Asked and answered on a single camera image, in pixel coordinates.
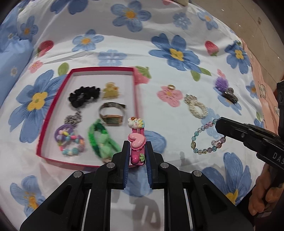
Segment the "right hand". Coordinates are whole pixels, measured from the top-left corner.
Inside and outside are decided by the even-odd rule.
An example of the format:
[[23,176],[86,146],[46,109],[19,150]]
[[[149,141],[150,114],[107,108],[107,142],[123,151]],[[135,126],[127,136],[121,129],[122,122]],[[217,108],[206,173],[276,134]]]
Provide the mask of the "right hand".
[[265,164],[249,198],[248,210],[251,215],[262,213],[265,209],[273,209],[277,204],[283,192],[283,183],[279,187],[271,187],[271,184],[270,166]]

